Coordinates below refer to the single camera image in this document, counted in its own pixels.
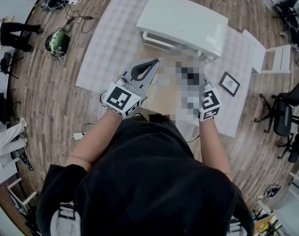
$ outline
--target picture frame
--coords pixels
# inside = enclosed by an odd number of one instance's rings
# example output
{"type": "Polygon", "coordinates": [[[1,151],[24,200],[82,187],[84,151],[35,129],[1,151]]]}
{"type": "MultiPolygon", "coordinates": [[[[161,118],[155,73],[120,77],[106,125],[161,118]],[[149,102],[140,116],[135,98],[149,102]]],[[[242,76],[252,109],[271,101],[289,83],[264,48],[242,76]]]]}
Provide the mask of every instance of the picture frame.
{"type": "Polygon", "coordinates": [[[224,72],[223,77],[221,78],[219,85],[225,89],[229,94],[231,94],[233,97],[236,95],[240,83],[231,76],[228,72],[224,72]]]}

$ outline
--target black shoe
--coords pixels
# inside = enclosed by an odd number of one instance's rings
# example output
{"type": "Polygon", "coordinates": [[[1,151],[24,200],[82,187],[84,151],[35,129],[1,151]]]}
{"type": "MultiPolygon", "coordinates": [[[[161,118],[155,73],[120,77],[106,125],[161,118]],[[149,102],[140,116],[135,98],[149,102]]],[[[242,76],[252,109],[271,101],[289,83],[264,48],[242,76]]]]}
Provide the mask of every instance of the black shoe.
{"type": "Polygon", "coordinates": [[[40,35],[41,33],[43,33],[43,28],[39,28],[39,30],[36,33],[37,33],[37,35],[40,35]]]}

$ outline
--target black pants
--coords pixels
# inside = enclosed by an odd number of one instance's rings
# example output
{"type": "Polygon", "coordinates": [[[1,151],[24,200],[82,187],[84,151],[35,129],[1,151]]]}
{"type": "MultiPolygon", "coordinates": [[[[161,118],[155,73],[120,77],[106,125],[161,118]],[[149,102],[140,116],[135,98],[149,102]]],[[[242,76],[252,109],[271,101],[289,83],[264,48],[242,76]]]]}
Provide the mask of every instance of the black pants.
{"type": "Polygon", "coordinates": [[[2,23],[0,28],[0,42],[1,45],[11,46],[15,49],[22,50],[24,52],[31,51],[31,45],[28,43],[28,39],[20,37],[11,32],[16,31],[31,31],[38,32],[40,25],[25,25],[21,23],[2,23]]]}

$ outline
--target standing person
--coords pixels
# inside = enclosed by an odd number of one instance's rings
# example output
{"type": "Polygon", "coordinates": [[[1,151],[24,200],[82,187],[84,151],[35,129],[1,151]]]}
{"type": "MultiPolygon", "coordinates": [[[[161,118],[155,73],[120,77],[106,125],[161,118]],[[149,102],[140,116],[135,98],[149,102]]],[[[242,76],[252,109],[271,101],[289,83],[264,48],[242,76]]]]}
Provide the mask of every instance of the standing person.
{"type": "Polygon", "coordinates": [[[27,25],[21,23],[5,22],[5,18],[0,19],[0,45],[11,46],[23,52],[33,52],[33,46],[24,37],[12,34],[17,31],[31,31],[38,35],[43,32],[41,25],[27,25]]]}
{"type": "Polygon", "coordinates": [[[0,133],[0,156],[9,154],[26,146],[27,139],[21,134],[25,131],[26,127],[27,122],[24,118],[20,118],[18,124],[0,133]]]}
{"type": "Polygon", "coordinates": [[[41,234],[225,236],[234,215],[253,236],[212,118],[200,122],[200,141],[203,163],[167,117],[122,120],[107,111],[64,167],[50,166],[37,208],[41,234]]]}

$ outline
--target wooden floor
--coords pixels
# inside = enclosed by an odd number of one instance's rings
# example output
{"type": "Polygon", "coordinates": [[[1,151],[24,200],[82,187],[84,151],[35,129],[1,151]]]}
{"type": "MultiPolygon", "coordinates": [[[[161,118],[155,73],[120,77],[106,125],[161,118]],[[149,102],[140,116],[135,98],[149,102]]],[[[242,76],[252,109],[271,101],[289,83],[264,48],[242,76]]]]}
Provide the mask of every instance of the wooden floor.
{"type": "MultiPolygon", "coordinates": [[[[273,19],[273,13],[265,8],[260,0],[192,0],[219,12],[229,19],[229,26],[242,32],[252,33],[266,47],[271,48],[288,43],[279,37],[281,22],[273,19]]],[[[98,19],[110,0],[82,0],[73,7],[81,15],[98,19]]],[[[65,10],[59,13],[47,12],[39,7],[30,19],[30,24],[41,24],[44,33],[33,35],[31,39],[35,50],[32,54],[20,53],[25,58],[14,67],[13,74],[20,77],[12,79],[10,87],[13,100],[22,104],[14,109],[18,117],[24,117],[27,129],[29,157],[38,171],[46,174],[50,164],[57,163],[73,133],[80,132],[84,123],[96,121],[100,115],[98,95],[94,92],[75,87],[76,79],[90,42],[93,30],[81,33],[83,20],[76,20],[72,32],[69,52],[64,65],[51,63],[49,53],[44,49],[46,37],[66,23],[65,10]]],[[[88,21],[84,30],[90,28],[88,21]]],[[[250,209],[256,207],[258,195],[272,183],[279,182],[286,189],[292,164],[277,160],[281,152],[275,144],[283,142],[273,132],[263,133],[267,122],[255,124],[253,119],[263,114],[259,94],[268,98],[272,94],[287,92],[299,81],[299,69],[291,62],[290,75],[253,75],[248,96],[239,122],[235,138],[222,136],[222,142],[233,167],[234,183],[244,194],[250,209]]],[[[62,162],[76,146],[72,141],[62,162]]],[[[190,144],[192,150],[199,152],[199,141],[190,144]]],[[[20,174],[26,192],[40,191],[43,178],[36,172],[19,163],[20,174]]]]}

